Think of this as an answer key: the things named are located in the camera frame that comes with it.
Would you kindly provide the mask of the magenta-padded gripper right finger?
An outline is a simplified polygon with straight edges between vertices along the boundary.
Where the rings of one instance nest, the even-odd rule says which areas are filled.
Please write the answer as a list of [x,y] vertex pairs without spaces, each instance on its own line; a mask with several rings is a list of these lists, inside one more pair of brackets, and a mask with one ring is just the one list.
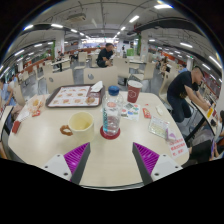
[[132,153],[137,162],[144,185],[150,184],[182,169],[182,167],[167,154],[159,155],[138,143],[133,144]]

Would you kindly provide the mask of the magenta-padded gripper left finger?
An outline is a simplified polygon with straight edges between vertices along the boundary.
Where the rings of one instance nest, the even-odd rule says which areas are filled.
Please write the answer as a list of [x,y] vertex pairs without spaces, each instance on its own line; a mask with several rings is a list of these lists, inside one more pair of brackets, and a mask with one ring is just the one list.
[[43,169],[65,180],[79,184],[90,154],[90,143],[76,147],[62,155],[56,154]]

